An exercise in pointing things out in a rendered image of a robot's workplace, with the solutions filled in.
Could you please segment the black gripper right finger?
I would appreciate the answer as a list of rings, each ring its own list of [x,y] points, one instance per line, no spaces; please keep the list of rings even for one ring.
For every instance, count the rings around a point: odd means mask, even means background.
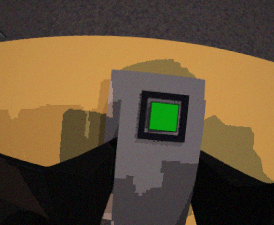
[[[274,225],[274,184],[199,150],[191,208],[197,225]]]

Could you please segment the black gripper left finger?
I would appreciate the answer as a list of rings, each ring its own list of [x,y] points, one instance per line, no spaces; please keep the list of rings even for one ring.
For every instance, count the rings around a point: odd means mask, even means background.
[[[117,141],[47,168],[0,153],[0,198],[39,213],[48,225],[100,225],[114,186]]]

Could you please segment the orange panel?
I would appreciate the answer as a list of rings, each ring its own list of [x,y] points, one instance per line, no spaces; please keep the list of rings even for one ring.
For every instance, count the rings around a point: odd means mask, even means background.
[[[112,70],[205,79],[199,150],[274,184],[274,62],[165,39],[0,42],[0,153],[47,168],[104,144]]]

